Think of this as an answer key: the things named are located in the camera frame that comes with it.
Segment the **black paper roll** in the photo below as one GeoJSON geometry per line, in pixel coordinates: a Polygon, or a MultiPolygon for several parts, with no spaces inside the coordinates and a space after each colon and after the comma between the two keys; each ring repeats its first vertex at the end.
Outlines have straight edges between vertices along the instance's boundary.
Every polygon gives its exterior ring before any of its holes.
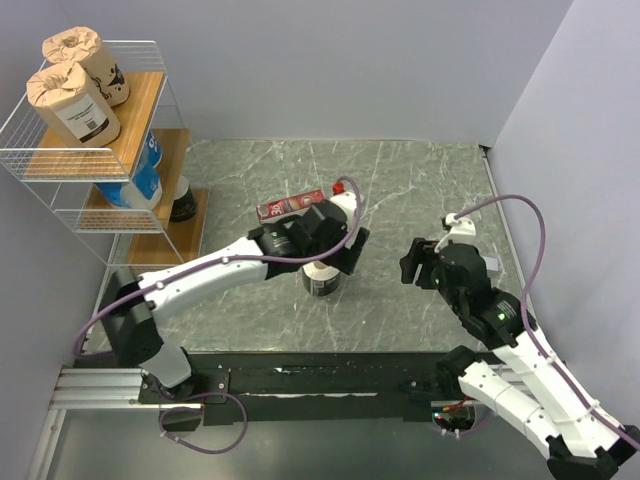
{"type": "Polygon", "coordinates": [[[188,221],[196,213],[197,201],[192,193],[190,183],[184,175],[181,175],[176,184],[169,221],[172,223],[188,221]]]}
{"type": "Polygon", "coordinates": [[[334,292],[340,285],[342,273],[320,261],[311,262],[302,268],[302,280],[306,291],[315,297],[334,292]]]}

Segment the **blue paper roll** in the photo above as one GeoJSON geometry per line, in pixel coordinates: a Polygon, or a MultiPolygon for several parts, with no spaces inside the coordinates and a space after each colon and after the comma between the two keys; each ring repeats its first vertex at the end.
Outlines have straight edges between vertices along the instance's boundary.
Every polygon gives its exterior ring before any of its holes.
{"type": "Polygon", "coordinates": [[[162,156],[162,147],[154,132],[149,130],[137,161],[135,173],[138,174],[146,168],[156,169],[162,161],[162,156]]]}
{"type": "Polygon", "coordinates": [[[129,182],[96,183],[106,201],[119,208],[151,210],[160,201],[163,188],[159,174],[151,165],[144,165],[129,182]]]}

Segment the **brown roll with label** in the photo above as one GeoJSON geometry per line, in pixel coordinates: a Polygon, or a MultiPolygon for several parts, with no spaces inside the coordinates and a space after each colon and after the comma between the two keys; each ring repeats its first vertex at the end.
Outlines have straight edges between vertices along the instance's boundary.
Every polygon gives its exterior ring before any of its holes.
{"type": "Polygon", "coordinates": [[[76,62],[54,64],[33,74],[26,94],[66,147],[102,148],[120,134],[116,114],[76,62]]]}

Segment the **brown roll with cartoon print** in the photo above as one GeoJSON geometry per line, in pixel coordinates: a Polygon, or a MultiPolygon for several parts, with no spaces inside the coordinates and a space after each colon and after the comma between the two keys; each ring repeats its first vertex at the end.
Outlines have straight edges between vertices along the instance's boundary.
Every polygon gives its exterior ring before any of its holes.
{"type": "Polygon", "coordinates": [[[77,26],[47,38],[42,53],[52,64],[70,61],[81,65],[111,107],[129,98],[130,85],[114,55],[91,28],[77,26]]]}

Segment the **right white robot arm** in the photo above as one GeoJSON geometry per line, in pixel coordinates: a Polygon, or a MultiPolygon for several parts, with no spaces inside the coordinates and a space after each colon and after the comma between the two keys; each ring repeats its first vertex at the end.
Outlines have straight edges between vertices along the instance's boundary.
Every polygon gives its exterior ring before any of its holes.
{"type": "Polygon", "coordinates": [[[570,388],[570,373],[542,329],[522,321],[515,296],[492,286],[474,246],[438,249],[435,241],[416,238],[399,264],[402,283],[437,291],[464,329],[527,388],[521,391],[459,346],[438,365],[444,396],[481,402],[536,447],[556,479],[610,479],[634,455],[638,428],[620,424],[582,388],[570,388]]]}

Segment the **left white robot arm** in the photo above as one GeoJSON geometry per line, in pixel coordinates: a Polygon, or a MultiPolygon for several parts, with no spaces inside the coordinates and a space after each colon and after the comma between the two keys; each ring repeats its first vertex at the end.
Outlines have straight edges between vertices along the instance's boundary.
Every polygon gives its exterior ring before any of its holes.
{"type": "Polygon", "coordinates": [[[190,400],[198,377],[187,352],[162,337],[159,323],[206,295],[295,273],[313,262],[351,274],[369,236],[359,225],[361,210],[358,199],[338,195],[190,262],[143,274],[116,271],[99,311],[115,364],[140,367],[174,401],[190,400]]]}

